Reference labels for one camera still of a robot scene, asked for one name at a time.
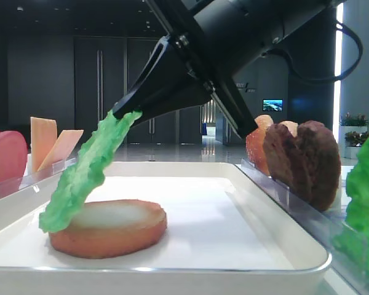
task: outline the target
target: doorway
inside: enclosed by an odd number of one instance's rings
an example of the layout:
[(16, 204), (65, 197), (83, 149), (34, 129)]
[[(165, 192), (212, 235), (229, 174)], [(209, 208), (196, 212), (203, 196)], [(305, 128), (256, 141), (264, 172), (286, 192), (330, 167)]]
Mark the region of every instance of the doorway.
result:
[(210, 100), (201, 109), (202, 142), (216, 140), (216, 103)]

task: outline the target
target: television screen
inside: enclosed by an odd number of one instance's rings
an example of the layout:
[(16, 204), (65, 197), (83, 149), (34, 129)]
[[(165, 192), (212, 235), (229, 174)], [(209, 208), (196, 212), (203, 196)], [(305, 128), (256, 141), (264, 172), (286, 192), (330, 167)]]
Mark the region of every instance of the television screen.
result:
[(281, 112), (283, 111), (283, 100), (263, 100), (264, 112)]

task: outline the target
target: white table surface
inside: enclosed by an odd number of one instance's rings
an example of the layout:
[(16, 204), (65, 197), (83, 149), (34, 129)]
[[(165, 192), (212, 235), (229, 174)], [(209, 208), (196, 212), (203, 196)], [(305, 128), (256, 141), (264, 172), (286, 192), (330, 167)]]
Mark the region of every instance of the white table surface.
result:
[[(31, 154), (28, 155), (28, 164), (25, 170), (25, 176), (30, 174), (31, 171)], [(348, 172), (353, 166), (342, 166), (341, 179), (345, 180)], [(346, 195), (344, 187), (341, 192), (341, 205), (347, 206), (350, 202), (350, 198)], [(330, 269), (324, 278), (324, 281), (319, 287), (316, 295), (359, 295), (355, 292), (333, 269)]]

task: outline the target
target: robotic arm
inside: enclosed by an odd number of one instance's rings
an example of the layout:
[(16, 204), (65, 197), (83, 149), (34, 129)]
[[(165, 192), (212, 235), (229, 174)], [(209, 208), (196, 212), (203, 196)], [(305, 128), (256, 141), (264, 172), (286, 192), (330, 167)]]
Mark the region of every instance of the robotic arm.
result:
[(113, 107), (137, 124), (211, 97), (242, 138), (257, 128), (232, 76), (324, 9), (345, 0), (146, 0), (167, 31), (128, 94)]

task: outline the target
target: clear plastic divider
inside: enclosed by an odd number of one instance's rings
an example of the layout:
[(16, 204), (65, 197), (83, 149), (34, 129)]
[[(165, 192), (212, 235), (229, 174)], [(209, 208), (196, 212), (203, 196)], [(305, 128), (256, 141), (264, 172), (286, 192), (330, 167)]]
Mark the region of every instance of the clear plastic divider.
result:
[(59, 161), (52, 164), (50, 167), (43, 169), (39, 172), (26, 175), (20, 178), (11, 178), (0, 183), (0, 199), (7, 197), (15, 192), (20, 191), (29, 186), (33, 186), (36, 183), (47, 179), (53, 175), (61, 173), (67, 167), (72, 166), (76, 163), (77, 159), (72, 158), (66, 161)]
[[(285, 184), (274, 181), (271, 177), (262, 174), (248, 160), (242, 160), (240, 169), (332, 253), (333, 268), (348, 284), (359, 294), (369, 295), (369, 277), (366, 268), (369, 263), (367, 259), (369, 251), (367, 238), (344, 222), (345, 212), (343, 210), (330, 210), (326, 213), (315, 210), (292, 194)], [(353, 260), (335, 246), (335, 239), (342, 233), (345, 234), (346, 239), (353, 242), (353, 247), (361, 250), (360, 253), (357, 253), (356, 260)]]

